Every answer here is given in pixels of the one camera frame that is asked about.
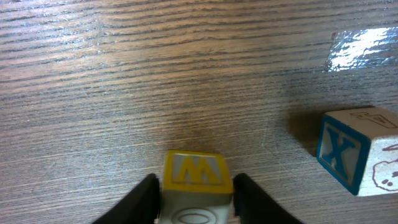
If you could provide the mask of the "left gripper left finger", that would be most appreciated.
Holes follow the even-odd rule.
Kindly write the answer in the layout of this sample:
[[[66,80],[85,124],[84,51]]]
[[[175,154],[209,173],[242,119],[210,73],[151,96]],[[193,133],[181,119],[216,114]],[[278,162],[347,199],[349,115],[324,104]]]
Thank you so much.
[[[93,224],[154,224],[159,213],[159,179],[149,174]]]

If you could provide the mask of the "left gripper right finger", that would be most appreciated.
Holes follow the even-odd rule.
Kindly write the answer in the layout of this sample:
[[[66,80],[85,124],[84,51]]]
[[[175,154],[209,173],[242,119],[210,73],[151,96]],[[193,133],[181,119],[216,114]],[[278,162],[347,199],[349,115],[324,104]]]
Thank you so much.
[[[302,224],[245,173],[233,178],[234,215],[242,224]]]

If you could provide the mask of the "yellow M block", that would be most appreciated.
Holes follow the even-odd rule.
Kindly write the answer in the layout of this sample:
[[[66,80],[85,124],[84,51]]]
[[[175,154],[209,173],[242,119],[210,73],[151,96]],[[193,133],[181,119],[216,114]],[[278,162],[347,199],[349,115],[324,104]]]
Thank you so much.
[[[169,150],[159,223],[226,224],[233,184],[221,154]]]

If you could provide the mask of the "white block number four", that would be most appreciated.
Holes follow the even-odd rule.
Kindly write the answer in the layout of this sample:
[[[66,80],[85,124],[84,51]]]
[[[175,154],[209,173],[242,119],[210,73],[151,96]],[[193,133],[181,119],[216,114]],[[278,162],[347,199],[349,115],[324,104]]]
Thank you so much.
[[[370,107],[325,113],[317,160],[355,196],[397,193],[397,112]]]

